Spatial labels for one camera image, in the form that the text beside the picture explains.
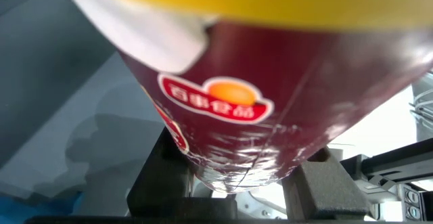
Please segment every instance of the cylindrical package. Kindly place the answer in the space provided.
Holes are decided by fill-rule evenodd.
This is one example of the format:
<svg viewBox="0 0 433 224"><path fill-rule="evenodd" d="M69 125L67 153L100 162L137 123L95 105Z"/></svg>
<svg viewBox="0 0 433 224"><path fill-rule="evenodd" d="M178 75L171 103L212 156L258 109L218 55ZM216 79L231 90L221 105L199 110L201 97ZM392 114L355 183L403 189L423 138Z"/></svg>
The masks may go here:
<svg viewBox="0 0 433 224"><path fill-rule="evenodd" d="M431 28L383 28L378 14L353 29L301 28L75 1L119 48L196 176L221 192L288 176L433 66Z"/></svg>

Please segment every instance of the machine part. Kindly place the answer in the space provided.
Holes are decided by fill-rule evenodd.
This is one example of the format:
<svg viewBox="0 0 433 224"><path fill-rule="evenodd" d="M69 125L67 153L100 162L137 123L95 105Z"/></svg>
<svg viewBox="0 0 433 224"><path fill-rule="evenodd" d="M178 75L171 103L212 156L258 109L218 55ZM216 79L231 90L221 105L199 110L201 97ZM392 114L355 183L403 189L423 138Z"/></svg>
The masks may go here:
<svg viewBox="0 0 433 224"><path fill-rule="evenodd" d="M127 202L133 217L160 217L161 205L188 197L192 174L167 128L131 188Z"/></svg>
<svg viewBox="0 0 433 224"><path fill-rule="evenodd" d="M433 139L364 159L361 171L366 176L381 175L395 183L432 178Z"/></svg>
<svg viewBox="0 0 433 224"><path fill-rule="evenodd" d="M363 220L369 212L368 201L327 148L298 166L282 185L291 221Z"/></svg>
<svg viewBox="0 0 433 224"><path fill-rule="evenodd" d="M253 219L287 219L287 215L264 204L250 192L236 194L237 209L240 217Z"/></svg>
<svg viewBox="0 0 433 224"><path fill-rule="evenodd" d="M25 224L288 224L287 220L279 219L255 219L255 220L206 220L206 219L150 219L137 217L34 217ZM296 222L307 224L310 221ZM363 220L322 220L314 221L314 224L366 224ZM405 222L393 222L392 224L405 224Z"/></svg>
<svg viewBox="0 0 433 224"><path fill-rule="evenodd" d="M421 193L421 198L424 203L424 209L430 210L424 212L424 220L433 221L433 192L423 192Z"/></svg>
<svg viewBox="0 0 433 224"><path fill-rule="evenodd" d="M180 198L167 201L160 215L179 219L237 219L237 205L230 198Z"/></svg>

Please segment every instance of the black metal support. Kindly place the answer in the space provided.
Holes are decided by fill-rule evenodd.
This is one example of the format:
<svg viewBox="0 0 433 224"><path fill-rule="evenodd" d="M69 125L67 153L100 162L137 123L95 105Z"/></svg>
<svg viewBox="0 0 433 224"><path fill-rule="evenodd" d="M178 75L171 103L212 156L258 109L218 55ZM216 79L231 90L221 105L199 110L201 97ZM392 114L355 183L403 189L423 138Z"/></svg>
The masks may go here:
<svg viewBox="0 0 433 224"><path fill-rule="evenodd" d="M381 175L395 183L433 178L433 139L427 139L362 161L367 176Z"/></svg>
<svg viewBox="0 0 433 224"><path fill-rule="evenodd" d="M289 220L360 219L369 203L327 148L283 179Z"/></svg>

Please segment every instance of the white surface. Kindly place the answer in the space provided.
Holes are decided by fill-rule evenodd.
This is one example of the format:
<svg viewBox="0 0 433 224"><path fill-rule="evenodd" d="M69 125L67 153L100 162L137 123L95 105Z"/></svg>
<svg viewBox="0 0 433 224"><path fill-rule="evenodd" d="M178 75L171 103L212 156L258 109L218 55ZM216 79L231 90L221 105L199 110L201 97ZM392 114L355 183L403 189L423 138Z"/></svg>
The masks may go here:
<svg viewBox="0 0 433 224"><path fill-rule="evenodd" d="M416 143L416 122L409 112L412 101L409 86L335 138L329 147L343 149L346 159L357 154L371 157Z"/></svg>

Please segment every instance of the screw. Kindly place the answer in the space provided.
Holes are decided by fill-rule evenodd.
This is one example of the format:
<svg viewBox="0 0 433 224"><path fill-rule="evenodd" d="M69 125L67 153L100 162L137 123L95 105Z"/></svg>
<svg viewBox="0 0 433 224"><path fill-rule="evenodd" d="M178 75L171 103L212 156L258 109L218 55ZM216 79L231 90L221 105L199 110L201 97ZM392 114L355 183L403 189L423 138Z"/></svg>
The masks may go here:
<svg viewBox="0 0 433 224"><path fill-rule="evenodd" d="M270 216L271 214L269 214L267 211L263 210L263 211L262 211L262 215L268 217L268 216Z"/></svg>

